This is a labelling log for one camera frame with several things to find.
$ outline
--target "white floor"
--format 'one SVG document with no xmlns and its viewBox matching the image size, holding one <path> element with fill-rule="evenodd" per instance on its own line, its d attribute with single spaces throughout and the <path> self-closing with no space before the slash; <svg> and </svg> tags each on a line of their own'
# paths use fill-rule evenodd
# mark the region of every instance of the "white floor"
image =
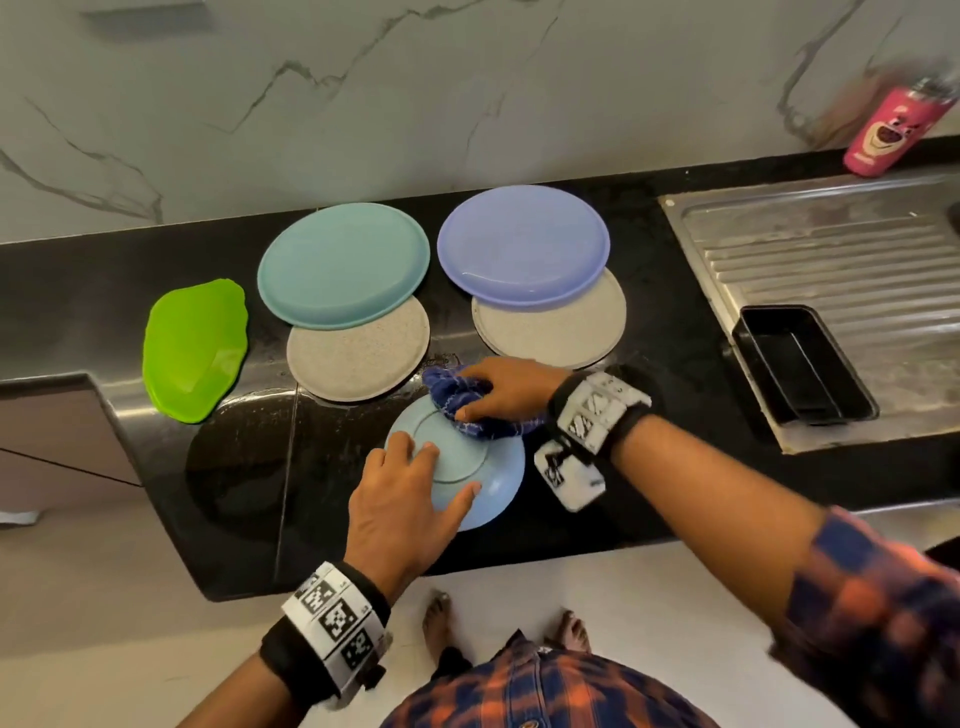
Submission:
<svg viewBox="0 0 960 728">
<path fill-rule="evenodd" d="M 920 547 L 960 533 L 953 508 L 872 521 Z M 453 596 L 478 660 L 517 627 L 538 636 L 564 606 L 587 621 L 596 652 L 656 676 L 723 726 L 850 726 L 766 657 L 764 628 L 679 544 L 421 579 L 394 610 L 380 686 L 306 725 L 375 726 L 427 679 L 420 618 L 434 588 Z M 257 648 L 281 600 L 204 601 L 146 501 L 0 532 L 0 723 L 173 726 Z"/>
</svg>

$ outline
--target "purple plate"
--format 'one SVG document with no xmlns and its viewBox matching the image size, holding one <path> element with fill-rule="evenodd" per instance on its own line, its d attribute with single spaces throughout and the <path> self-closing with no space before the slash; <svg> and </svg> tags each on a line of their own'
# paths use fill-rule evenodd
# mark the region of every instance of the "purple plate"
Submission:
<svg viewBox="0 0 960 728">
<path fill-rule="evenodd" d="M 579 197 L 521 184 L 481 192 L 446 218 L 437 256 L 459 287 L 503 308 L 576 299 L 603 273 L 610 234 Z"/>
</svg>

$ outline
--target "black granite countertop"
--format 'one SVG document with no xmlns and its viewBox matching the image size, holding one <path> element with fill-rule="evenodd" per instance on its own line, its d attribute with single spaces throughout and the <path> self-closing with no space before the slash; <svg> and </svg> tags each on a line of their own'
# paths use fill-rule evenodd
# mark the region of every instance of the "black granite countertop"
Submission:
<svg viewBox="0 0 960 728">
<path fill-rule="evenodd" d="M 687 266 L 657 197 L 690 190 L 843 173 L 835 152 L 558 182 L 610 229 L 608 267 L 627 297 L 627 329 L 604 366 L 652 374 L 669 418 L 821 503 L 877 509 L 957 497 L 960 434 L 780 453 L 725 337 Z M 955 163 L 960 137 L 923 142 L 902 166 Z M 431 242 L 472 193 L 388 204 Z M 276 235 L 311 210 L 0 245 L 0 383 L 35 386 L 88 377 L 100 392 L 151 503 L 203 593 L 221 600 L 296 586 L 343 554 L 347 503 L 369 449 L 423 393 L 419 374 L 351 406 L 299 391 L 285 361 L 289 326 L 256 291 L 256 267 Z M 242 285 L 250 352 L 233 391 L 200 425 L 158 414 L 140 378 L 143 329 L 166 291 L 215 278 Z M 469 297 L 436 261 L 417 296 L 430 317 L 423 366 L 487 354 Z M 528 457 L 540 443 L 527 442 Z M 607 494 L 567 513 L 528 463 L 514 502 L 459 534 L 434 572 L 552 558 L 670 538 L 633 489 L 608 476 Z"/>
</svg>

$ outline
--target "left hand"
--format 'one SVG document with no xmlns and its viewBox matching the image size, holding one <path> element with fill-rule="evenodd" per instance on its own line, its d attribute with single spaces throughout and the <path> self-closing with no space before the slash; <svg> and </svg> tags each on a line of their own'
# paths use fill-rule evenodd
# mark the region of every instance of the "left hand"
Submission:
<svg viewBox="0 0 960 728">
<path fill-rule="evenodd" d="M 469 483 L 445 511 L 435 511 L 430 490 L 440 451 L 426 443 L 411 460 L 413 447 L 410 435 L 395 432 L 386 450 L 372 450 L 349 503 L 344 561 L 391 605 L 440 558 L 480 492 L 479 482 Z"/>
</svg>

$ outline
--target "sink drainboard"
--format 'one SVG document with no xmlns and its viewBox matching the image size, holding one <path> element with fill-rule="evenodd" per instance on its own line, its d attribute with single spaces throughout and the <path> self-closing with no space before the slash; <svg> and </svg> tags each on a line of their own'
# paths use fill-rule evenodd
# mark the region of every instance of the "sink drainboard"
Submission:
<svg viewBox="0 0 960 728">
<path fill-rule="evenodd" d="M 960 430 L 958 201 L 960 167 L 660 198 L 728 337 L 744 305 L 812 306 L 879 406 L 777 425 L 761 400 L 784 452 Z"/>
</svg>

